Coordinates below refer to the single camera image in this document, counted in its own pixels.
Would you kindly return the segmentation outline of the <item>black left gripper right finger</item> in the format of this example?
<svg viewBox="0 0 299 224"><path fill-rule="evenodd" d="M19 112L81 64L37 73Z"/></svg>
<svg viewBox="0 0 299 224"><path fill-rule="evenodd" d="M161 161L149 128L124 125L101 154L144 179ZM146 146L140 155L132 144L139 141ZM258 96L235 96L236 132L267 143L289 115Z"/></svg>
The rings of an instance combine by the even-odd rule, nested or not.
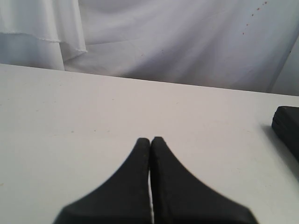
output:
<svg viewBox="0 0 299 224"><path fill-rule="evenodd" d="M150 147L150 184L156 224L256 224L247 207L198 180L162 137Z"/></svg>

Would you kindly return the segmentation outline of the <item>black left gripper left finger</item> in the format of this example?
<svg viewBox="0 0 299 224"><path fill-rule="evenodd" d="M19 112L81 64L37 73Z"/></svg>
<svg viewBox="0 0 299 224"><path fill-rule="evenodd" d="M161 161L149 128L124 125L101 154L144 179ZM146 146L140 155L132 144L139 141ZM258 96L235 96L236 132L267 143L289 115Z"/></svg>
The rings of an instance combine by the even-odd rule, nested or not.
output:
<svg viewBox="0 0 299 224"><path fill-rule="evenodd" d="M150 141L139 138L118 170L97 189L65 206L56 224L148 224Z"/></svg>

